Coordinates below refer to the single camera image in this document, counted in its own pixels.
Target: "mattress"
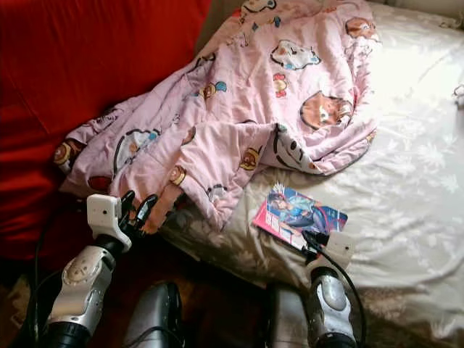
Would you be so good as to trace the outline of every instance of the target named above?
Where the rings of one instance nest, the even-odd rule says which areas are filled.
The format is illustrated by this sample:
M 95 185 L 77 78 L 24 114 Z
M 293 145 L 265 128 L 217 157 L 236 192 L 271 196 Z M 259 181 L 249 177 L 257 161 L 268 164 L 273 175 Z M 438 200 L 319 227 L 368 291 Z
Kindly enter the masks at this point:
M 343 233 L 356 250 L 347 271 L 375 347 L 464 347 L 464 111 L 452 96 L 464 83 L 464 32 L 441 28 L 440 16 L 372 8 L 384 52 L 369 152 L 331 177 L 266 169 L 222 231 L 191 207 L 162 235 L 248 281 L 306 289 L 303 256 L 251 224 L 280 181 L 348 214 Z

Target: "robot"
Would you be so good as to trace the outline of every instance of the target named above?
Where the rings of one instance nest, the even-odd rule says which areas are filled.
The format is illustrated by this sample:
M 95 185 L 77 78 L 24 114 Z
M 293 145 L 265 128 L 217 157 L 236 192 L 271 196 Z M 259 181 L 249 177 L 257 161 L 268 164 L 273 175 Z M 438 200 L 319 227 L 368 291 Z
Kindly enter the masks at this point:
M 46 321 L 45 334 L 39 339 L 40 348 L 85 347 L 94 334 L 116 261 L 131 248 L 132 239 L 143 236 L 141 228 L 157 202 L 156 195 L 149 196 L 130 219 L 134 197 L 129 191 L 122 199 L 100 194 L 87 198 L 87 220 L 95 242 L 62 271 L 61 290 Z M 310 233 L 303 235 L 309 246 L 323 253 Z M 263 347 L 358 347 L 349 321 L 351 304 L 337 271 L 327 265 L 314 268 L 310 295 L 304 302 L 287 286 L 268 288 L 271 311 Z M 150 288 L 136 306 L 124 347 L 187 347 L 181 330 L 181 306 L 174 283 Z

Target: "bed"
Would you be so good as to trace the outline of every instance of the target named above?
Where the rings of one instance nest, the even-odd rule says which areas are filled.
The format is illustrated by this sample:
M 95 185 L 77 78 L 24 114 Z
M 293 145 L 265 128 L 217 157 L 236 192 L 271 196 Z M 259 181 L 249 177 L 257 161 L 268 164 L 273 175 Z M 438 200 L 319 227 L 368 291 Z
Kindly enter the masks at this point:
M 464 81 L 464 32 L 441 28 L 440 16 L 371 6 L 384 52 L 369 152 L 327 178 L 267 169 L 221 232 L 190 207 L 162 235 L 253 283 L 307 288 L 304 258 L 251 224 L 280 181 L 348 214 L 357 248 L 347 270 L 373 347 L 464 347 L 464 112 L 452 95 Z

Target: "red sofa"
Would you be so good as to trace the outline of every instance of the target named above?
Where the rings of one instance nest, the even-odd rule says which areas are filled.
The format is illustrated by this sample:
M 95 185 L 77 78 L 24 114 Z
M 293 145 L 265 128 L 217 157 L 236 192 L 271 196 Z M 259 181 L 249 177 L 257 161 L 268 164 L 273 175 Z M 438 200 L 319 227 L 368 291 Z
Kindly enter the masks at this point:
M 0 257 L 28 260 L 65 204 L 56 146 L 81 123 L 189 62 L 210 0 L 0 0 Z M 41 256 L 88 241 L 64 216 Z

